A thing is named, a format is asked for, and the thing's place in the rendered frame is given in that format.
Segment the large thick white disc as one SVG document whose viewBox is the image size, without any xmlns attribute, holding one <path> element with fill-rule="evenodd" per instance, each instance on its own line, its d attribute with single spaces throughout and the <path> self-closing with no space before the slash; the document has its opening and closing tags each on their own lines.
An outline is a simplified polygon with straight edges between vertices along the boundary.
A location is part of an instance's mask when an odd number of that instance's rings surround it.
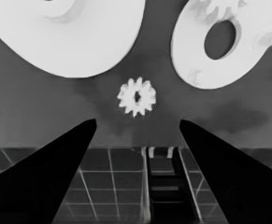
<svg viewBox="0 0 272 224">
<path fill-rule="evenodd" d="M 100 75 L 139 35 L 147 0 L 0 0 L 0 39 L 57 77 Z"/>
</svg>

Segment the dark robot body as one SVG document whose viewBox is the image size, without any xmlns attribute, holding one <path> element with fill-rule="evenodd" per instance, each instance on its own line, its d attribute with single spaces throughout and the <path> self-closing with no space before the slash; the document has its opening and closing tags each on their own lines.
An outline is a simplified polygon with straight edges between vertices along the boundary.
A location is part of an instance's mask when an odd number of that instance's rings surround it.
<svg viewBox="0 0 272 224">
<path fill-rule="evenodd" d="M 201 213 L 180 147 L 143 147 L 143 172 L 149 224 L 200 224 Z M 152 161 L 167 160 L 172 173 L 152 171 Z"/>
</svg>

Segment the small white toothed gear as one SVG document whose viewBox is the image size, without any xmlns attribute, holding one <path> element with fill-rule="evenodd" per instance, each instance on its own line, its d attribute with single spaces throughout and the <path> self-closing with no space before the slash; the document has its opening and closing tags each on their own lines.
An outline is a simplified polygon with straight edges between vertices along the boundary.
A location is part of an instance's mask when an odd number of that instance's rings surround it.
<svg viewBox="0 0 272 224">
<path fill-rule="evenodd" d="M 235 17 L 247 4 L 247 0 L 191 0 L 190 10 L 196 21 L 213 24 Z"/>
<path fill-rule="evenodd" d="M 152 106 L 156 104 L 156 90 L 142 77 L 137 80 L 129 78 L 121 85 L 117 98 L 120 100 L 119 107 L 123 108 L 125 114 L 132 113 L 133 118 L 138 114 L 145 116 L 146 112 L 151 112 Z"/>
</svg>

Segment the white round carrier with pins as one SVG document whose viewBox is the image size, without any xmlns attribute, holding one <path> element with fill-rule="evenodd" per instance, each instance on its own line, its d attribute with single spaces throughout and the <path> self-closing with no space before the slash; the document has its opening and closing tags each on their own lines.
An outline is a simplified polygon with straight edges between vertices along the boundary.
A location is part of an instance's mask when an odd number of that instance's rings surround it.
<svg viewBox="0 0 272 224">
<path fill-rule="evenodd" d="M 242 77 L 272 47 L 272 0 L 247 0 L 248 4 L 230 19 L 213 24 L 195 20 L 189 0 L 179 13 L 171 38 L 172 64 L 179 77 L 201 90 L 224 88 Z M 229 21 L 236 28 L 231 50 L 218 60 L 207 56 L 205 41 L 210 29 Z"/>
</svg>

